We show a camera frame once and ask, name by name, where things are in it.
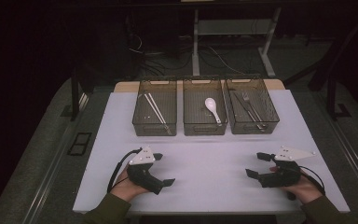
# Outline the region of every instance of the metal utensil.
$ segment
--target metal utensil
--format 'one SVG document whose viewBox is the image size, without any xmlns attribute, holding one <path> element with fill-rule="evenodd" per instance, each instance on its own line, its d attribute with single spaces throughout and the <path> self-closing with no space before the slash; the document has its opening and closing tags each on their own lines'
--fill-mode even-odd
<svg viewBox="0 0 358 224">
<path fill-rule="evenodd" d="M 255 108 L 252 106 L 251 104 L 251 99 L 248 96 L 248 93 L 246 93 L 246 91 L 242 92 L 242 99 L 246 104 L 249 104 L 249 106 L 252 108 L 252 110 L 254 111 L 255 115 L 257 116 L 259 121 L 263 121 L 260 116 L 258 115 L 257 111 L 255 110 Z"/>
<path fill-rule="evenodd" d="M 234 91 L 234 95 L 237 97 L 237 100 L 240 102 L 240 104 L 242 105 L 243 109 L 245 109 L 245 111 L 248 113 L 249 117 L 251 117 L 252 121 L 257 122 L 257 120 L 255 120 L 255 117 L 252 115 L 251 110 L 249 109 L 250 106 L 245 103 L 245 101 L 243 100 L 241 95 L 236 91 Z M 256 126 L 261 132 L 265 131 L 264 128 L 261 125 L 257 124 Z"/>
<path fill-rule="evenodd" d="M 167 131 L 168 135 L 172 135 L 171 130 L 168 127 L 167 123 L 165 122 L 164 117 L 162 117 L 161 112 L 159 112 L 158 106 L 156 105 L 156 102 L 154 101 L 152 94 L 150 94 L 150 92 L 146 93 L 145 98 L 146 98 L 147 102 L 150 104 L 150 106 L 152 107 L 152 109 L 155 112 L 156 116 L 158 117 L 159 121 L 164 125 L 164 129 Z"/>
</svg>

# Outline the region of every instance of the utensil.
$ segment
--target utensil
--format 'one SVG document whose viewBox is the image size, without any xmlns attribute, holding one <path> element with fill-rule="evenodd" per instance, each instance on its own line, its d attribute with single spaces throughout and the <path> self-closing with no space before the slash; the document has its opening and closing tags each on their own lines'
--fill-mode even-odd
<svg viewBox="0 0 358 224">
<path fill-rule="evenodd" d="M 213 98 L 207 98 L 205 100 L 205 105 L 209 109 L 209 111 L 213 113 L 214 118 L 216 119 L 216 123 L 221 124 L 222 121 L 220 120 L 216 112 L 216 101 Z"/>
<path fill-rule="evenodd" d="M 156 102 L 154 101 L 152 94 L 150 92 L 145 94 L 145 98 L 146 98 L 147 102 L 150 104 L 150 106 L 152 107 L 152 109 L 155 112 L 156 116 L 158 117 L 159 121 L 164 125 L 164 129 L 167 131 L 167 133 L 169 135 L 172 135 L 171 130 L 168 127 L 167 123 L 165 122 L 164 117 L 162 117 L 161 112 L 159 112 L 158 106 L 157 106 Z"/>
<path fill-rule="evenodd" d="M 249 109 L 250 106 L 245 103 L 243 98 L 241 98 L 240 94 L 238 92 L 234 91 L 234 95 L 235 95 L 235 97 L 237 97 L 237 100 L 240 102 L 240 104 L 242 105 L 243 109 L 245 109 L 245 111 L 248 113 L 249 117 L 251 117 L 252 121 L 257 122 L 257 120 L 255 120 L 255 117 L 252 115 L 252 112 Z M 261 125 L 257 124 L 256 126 L 261 132 L 265 131 L 264 128 Z"/>
<path fill-rule="evenodd" d="M 252 106 L 251 104 L 251 100 L 249 99 L 248 93 L 246 93 L 246 91 L 242 92 L 242 99 L 246 104 L 249 104 L 249 106 L 252 108 L 252 110 L 254 111 L 255 115 L 257 116 L 259 121 L 263 121 L 260 116 L 258 115 L 257 111 L 255 110 L 255 108 Z"/>
</svg>

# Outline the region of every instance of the fork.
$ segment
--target fork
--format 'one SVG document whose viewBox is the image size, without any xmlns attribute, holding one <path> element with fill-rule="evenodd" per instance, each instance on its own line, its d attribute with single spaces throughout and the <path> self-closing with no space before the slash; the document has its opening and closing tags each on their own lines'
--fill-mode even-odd
<svg viewBox="0 0 358 224">
<path fill-rule="evenodd" d="M 252 108 L 252 110 L 254 111 L 255 115 L 256 115 L 257 118 L 258 118 L 258 120 L 261 121 L 261 122 L 263 122 L 263 120 L 260 118 L 260 116 L 258 115 L 258 113 L 257 113 L 257 111 L 255 110 L 255 108 L 252 106 L 251 100 L 250 100 L 250 98 L 249 98 L 249 96 L 248 96 L 248 93 L 246 93 L 246 91 L 243 91 L 243 92 L 242 92 L 242 99 L 243 99 L 243 101 L 244 101 L 246 104 L 248 104 L 248 105 Z"/>
</svg>

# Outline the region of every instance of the chopsticks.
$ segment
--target chopsticks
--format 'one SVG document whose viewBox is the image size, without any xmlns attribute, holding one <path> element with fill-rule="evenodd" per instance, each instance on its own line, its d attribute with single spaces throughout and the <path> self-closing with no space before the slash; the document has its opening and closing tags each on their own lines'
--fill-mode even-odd
<svg viewBox="0 0 358 224">
<path fill-rule="evenodd" d="M 164 125 L 164 129 L 167 131 L 167 133 L 169 135 L 172 135 L 171 130 L 168 127 L 167 123 L 165 122 L 164 117 L 162 117 L 161 112 L 159 112 L 158 106 L 157 106 L 156 102 L 154 101 L 152 94 L 149 92 L 149 93 L 145 93 L 144 96 L 145 96 L 147 102 L 152 107 L 152 109 L 155 112 L 156 116 L 158 117 L 159 121 Z"/>
</svg>

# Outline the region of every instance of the metal frame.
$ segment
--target metal frame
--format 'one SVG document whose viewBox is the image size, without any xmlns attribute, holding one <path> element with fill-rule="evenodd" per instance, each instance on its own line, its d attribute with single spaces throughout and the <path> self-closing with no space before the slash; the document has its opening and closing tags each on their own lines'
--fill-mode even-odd
<svg viewBox="0 0 358 224">
<path fill-rule="evenodd" d="M 83 93 L 76 104 L 78 108 L 78 116 L 75 116 L 73 122 L 69 123 L 68 127 L 66 128 L 65 132 L 62 135 L 62 139 L 57 147 L 57 151 L 54 155 L 54 158 L 51 161 L 48 170 L 46 171 L 45 176 L 39 188 L 36 191 L 34 196 L 34 200 L 32 201 L 30 207 L 28 208 L 27 214 L 24 217 L 22 223 L 36 223 L 37 219 L 42 212 L 43 205 L 45 204 L 46 199 L 48 198 L 48 194 L 50 192 L 51 186 L 54 183 L 54 180 L 58 174 L 58 171 L 61 167 L 63 155 L 66 152 L 67 147 L 70 145 L 70 141 L 73 138 L 77 125 L 81 120 L 81 115 L 86 105 L 89 101 L 89 97 Z"/>
<path fill-rule="evenodd" d="M 268 77 L 275 77 L 275 72 L 274 72 L 274 69 L 272 68 L 271 62 L 269 61 L 269 56 L 267 55 L 267 53 L 269 51 L 269 45 L 271 44 L 272 37 L 274 36 L 275 28 L 277 26 L 280 14 L 281 14 L 281 8 L 277 7 L 275 9 L 275 11 L 274 11 L 272 19 L 269 22 L 269 26 L 268 26 L 268 29 L 267 29 L 267 32 L 266 32 L 266 34 L 267 34 L 266 42 L 265 42 L 263 47 L 258 48 L 258 52 L 260 54 L 261 60 L 262 60 L 262 62 L 264 64 L 264 67 L 265 67 L 265 69 L 267 71 Z M 193 76 L 199 76 L 200 75 L 200 61 L 199 61 L 199 51 L 198 51 L 199 35 L 208 35 L 208 34 L 211 34 L 211 35 L 218 35 L 218 34 L 230 35 L 230 34 L 227 34 L 227 33 L 224 33 L 224 32 L 219 33 L 219 31 L 213 31 L 213 32 L 210 32 L 210 33 L 201 32 L 200 31 L 200 21 L 199 21 L 199 11 L 197 9 L 195 9 L 195 13 L 194 13 L 194 38 L 193 38 L 193 46 L 194 47 L 193 47 L 193 54 L 192 54 Z M 238 31 L 238 32 L 235 32 L 235 34 L 232 34 L 232 35 L 238 35 L 238 34 L 251 35 L 252 32 L 251 33 L 246 33 L 244 31 Z"/>
<path fill-rule="evenodd" d="M 322 94 L 319 92 L 314 93 L 313 98 L 317 102 L 317 106 L 322 111 L 322 114 L 324 115 L 325 120 L 328 121 L 333 132 L 336 134 L 336 139 L 341 144 L 342 152 L 344 153 L 345 157 L 348 160 L 348 163 L 351 165 L 352 170 L 354 171 L 355 175 L 358 178 L 358 156 L 357 156 L 353 146 L 351 145 L 350 141 L 345 136 L 345 133 L 342 131 L 341 127 L 337 123 L 336 118 L 332 118 L 331 114 L 325 110 L 325 107 L 324 107 L 325 101 L 324 101 Z"/>
</svg>

